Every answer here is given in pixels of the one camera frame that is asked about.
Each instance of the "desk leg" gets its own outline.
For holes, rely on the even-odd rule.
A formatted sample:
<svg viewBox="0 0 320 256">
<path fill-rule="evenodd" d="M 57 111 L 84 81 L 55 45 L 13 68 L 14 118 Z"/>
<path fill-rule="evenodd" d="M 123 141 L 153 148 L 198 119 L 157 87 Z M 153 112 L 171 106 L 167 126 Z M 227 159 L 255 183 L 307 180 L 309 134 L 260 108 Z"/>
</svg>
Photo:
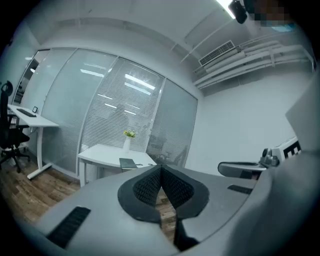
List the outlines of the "desk leg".
<svg viewBox="0 0 320 256">
<path fill-rule="evenodd" d="M 42 136 L 44 133 L 44 128 L 39 127 L 38 128 L 38 138 L 36 142 L 36 158 L 38 162 L 38 170 L 35 170 L 31 172 L 27 178 L 31 180 L 33 177 L 37 176 L 38 174 L 42 173 L 44 170 L 48 169 L 50 166 L 52 166 L 52 163 L 48 163 L 45 166 L 42 166 Z"/>
<path fill-rule="evenodd" d="M 80 160 L 79 162 L 80 187 L 86 185 L 87 180 L 87 164 Z"/>
</svg>

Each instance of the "black office chair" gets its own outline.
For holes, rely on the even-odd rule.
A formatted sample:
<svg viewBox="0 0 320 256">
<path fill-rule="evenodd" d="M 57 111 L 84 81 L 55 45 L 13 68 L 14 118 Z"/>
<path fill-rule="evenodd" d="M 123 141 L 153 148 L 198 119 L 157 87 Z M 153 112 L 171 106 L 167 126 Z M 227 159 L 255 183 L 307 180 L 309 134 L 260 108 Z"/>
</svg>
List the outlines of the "black office chair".
<svg viewBox="0 0 320 256">
<path fill-rule="evenodd" d="M 15 128 L 10 128 L 11 120 L 13 117 L 16 117 L 14 114 L 8 114 L 8 98 L 13 92 L 12 84 L 7 81 L 1 87 L 1 99 L 0 99 L 0 147 L 2 149 L 9 148 L 11 150 L 3 150 L 1 155 L 5 155 L 4 158 L 0 161 L 0 170 L 1 164 L 7 161 L 10 158 L 13 158 L 17 172 L 21 172 L 21 168 L 16 157 L 25 157 L 28 158 L 30 162 L 30 157 L 26 154 L 21 154 L 19 151 L 19 145 L 22 142 L 27 142 L 30 138 L 23 134 L 23 129 L 28 128 L 28 125 L 16 125 Z"/>
</svg>

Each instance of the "small table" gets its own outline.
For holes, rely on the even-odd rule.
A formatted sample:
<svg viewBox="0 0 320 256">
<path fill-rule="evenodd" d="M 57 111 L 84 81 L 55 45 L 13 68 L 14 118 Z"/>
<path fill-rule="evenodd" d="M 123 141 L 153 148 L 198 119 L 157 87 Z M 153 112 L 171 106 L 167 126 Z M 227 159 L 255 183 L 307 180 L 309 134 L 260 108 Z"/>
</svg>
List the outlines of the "small table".
<svg viewBox="0 0 320 256">
<path fill-rule="evenodd" d="M 33 113 L 30 109 L 20 106 L 15 106 L 8 104 L 8 108 L 17 116 L 18 119 L 23 120 L 29 127 L 37 127 L 38 128 L 38 136 L 36 142 L 36 158 L 38 163 L 38 169 L 31 172 L 27 177 L 31 180 L 33 177 L 37 176 L 38 174 L 42 173 L 44 170 L 48 169 L 52 166 L 52 163 L 47 163 L 45 166 L 42 165 L 42 137 L 44 132 L 44 127 L 58 127 L 59 125 L 51 122 L 48 119 L 45 119 L 41 115 L 37 113 Z M 36 117 L 27 116 L 18 109 L 23 109 Z"/>
<path fill-rule="evenodd" d="M 151 165 L 156 165 L 156 163 L 148 156 L 147 153 L 129 150 L 126 153 L 123 148 L 108 146 L 102 144 L 96 144 L 93 147 L 78 154 L 80 159 L 79 163 L 79 176 L 80 176 L 80 186 L 83 187 L 86 184 L 86 171 L 87 164 L 101 166 L 101 167 L 119 167 L 119 158 L 132 159 L 138 168 L 143 168 Z"/>
</svg>

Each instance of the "ceiling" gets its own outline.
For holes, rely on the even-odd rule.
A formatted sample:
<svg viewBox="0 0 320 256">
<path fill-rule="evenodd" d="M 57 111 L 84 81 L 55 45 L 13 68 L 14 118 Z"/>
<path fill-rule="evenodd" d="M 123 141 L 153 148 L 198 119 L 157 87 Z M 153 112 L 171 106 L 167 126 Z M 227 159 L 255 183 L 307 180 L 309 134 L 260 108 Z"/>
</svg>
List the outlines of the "ceiling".
<svg viewBox="0 0 320 256">
<path fill-rule="evenodd" d="M 51 0 L 42 2 L 36 14 L 51 27 L 98 23 L 129 29 L 165 45 L 181 60 L 209 34 L 230 22 L 186 58 L 195 69 L 200 66 L 198 59 L 226 41 L 239 45 L 266 33 L 238 24 L 216 0 Z M 38 23 L 30 27 L 40 31 L 35 37 L 41 43 L 50 33 Z"/>
</svg>

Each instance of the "flower vase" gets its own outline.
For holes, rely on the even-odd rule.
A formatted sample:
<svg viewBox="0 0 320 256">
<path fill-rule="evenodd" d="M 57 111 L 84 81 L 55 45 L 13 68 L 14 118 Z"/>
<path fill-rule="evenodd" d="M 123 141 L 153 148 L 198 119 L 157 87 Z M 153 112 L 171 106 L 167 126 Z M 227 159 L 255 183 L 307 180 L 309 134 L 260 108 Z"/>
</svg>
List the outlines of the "flower vase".
<svg viewBox="0 0 320 256">
<path fill-rule="evenodd" d="M 123 151 L 125 153 L 129 152 L 130 144 L 131 144 L 131 137 L 126 136 L 124 144 L 123 144 Z"/>
</svg>

